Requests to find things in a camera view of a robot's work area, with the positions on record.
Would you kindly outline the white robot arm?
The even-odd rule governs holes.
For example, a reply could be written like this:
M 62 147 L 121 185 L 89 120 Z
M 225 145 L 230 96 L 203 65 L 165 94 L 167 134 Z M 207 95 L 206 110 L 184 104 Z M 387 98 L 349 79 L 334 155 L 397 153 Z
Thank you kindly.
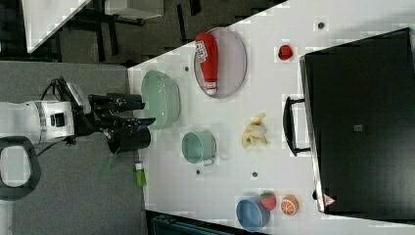
M 78 137 L 101 132 L 108 139 L 121 142 L 156 121 L 153 117 L 121 116 L 145 108 L 139 95 L 90 95 L 88 105 L 90 109 L 85 111 L 70 101 L 3 102 L 1 135 L 23 136 L 34 145 L 60 141 L 73 145 Z

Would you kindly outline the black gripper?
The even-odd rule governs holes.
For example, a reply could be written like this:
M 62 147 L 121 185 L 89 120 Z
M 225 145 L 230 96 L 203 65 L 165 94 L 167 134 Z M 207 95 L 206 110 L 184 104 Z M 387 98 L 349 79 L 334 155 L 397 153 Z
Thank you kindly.
M 107 129 L 106 136 L 109 140 L 123 141 L 133 134 L 144 131 L 156 121 L 154 117 L 123 119 L 121 124 L 110 127 L 111 122 L 106 120 L 106 117 L 110 114 L 109 111 L 99 109 L 99 106 L 108 105 L 109 103 L 111 103 L 111 108 L 115 112 L 143 110 L 145 108 L 145 103 L 139 94 L 108 93 L 107 96 L 90 94 L 88 104 L 91 107 L 91 112 L 89 114 L 77 112 L 74 116 L 75 136 L 87 136 Z

